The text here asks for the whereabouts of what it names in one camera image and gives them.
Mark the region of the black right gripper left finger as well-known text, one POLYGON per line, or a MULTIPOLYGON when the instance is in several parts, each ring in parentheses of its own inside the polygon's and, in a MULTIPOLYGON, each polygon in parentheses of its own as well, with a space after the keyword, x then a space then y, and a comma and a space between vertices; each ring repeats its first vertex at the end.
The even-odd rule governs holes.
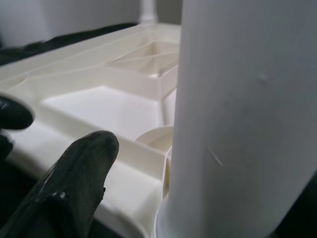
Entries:
POLYGON ((86 238, 119 151, 110 131, 70 144, 0 230, 2 238, 86 238))

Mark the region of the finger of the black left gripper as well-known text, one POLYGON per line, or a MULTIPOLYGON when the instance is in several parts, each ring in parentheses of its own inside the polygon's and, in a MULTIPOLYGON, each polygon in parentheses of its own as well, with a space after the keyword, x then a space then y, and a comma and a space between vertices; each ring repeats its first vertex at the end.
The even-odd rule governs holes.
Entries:
POLYGON ((0 135, 0 160, 4 160, 11 153, 13 149, 13 144, 4 135, 0 135))
POLYGON ((33 112, 24 104, 4 95, 0 96, 0 128, 22 130, 34 122, 33 112))

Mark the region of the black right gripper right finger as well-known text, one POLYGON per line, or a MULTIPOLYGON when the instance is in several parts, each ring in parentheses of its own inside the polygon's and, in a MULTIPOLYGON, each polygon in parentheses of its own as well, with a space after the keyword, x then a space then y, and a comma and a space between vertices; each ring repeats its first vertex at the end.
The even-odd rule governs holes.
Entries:
POLYGON ((270 238, 317 236, 317 174, 276 171, 269 189, 270 238))

